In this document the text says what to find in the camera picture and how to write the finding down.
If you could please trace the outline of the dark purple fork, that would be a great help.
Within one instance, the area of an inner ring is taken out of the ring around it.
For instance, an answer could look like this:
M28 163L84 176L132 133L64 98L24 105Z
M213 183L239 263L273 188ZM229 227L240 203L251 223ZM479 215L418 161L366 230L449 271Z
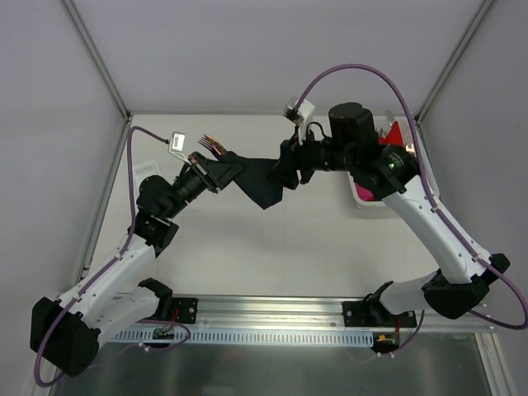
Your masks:
M221 152L219 142L215 138L209 135L206 135L206 134L202 135L198 139L198 143L201 144L206 149L208 149L209 151L214 151L216 153Z

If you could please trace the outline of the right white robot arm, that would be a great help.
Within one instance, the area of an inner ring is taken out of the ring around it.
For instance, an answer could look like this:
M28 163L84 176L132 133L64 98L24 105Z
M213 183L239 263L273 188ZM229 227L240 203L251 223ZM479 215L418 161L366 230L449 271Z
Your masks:
M429 201L417 159L402 146L380 144L369 110L356 102L332 107L328 112L331 134L320 140L309 127L313 112L314 105L308 101L285 108L295 132L281 143L268 180L294 190L308 183L316 171L348 172L357 185L407 224L438 265L429 275L384 283L365 297L360 313L384 327L405 311L433 309L457 319L476 307L497 274L510 266L508 259L477 243L463 245L456 236L468 234L452 215Z

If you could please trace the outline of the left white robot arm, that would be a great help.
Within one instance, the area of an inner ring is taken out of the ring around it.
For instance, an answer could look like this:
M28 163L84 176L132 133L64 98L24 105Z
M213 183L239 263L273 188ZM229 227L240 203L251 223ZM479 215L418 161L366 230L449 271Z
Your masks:
M132 224L109 262L57 299L42 298L33 307L30 348L37 357L74 377L131 324L168 319L172 290L157 280L140 281L129 297L115 296L170 245L178 230L176 215L202 192L223 190L243 170L241 163L194 152L173 183L155 174L144 178L132 195L137 200Z

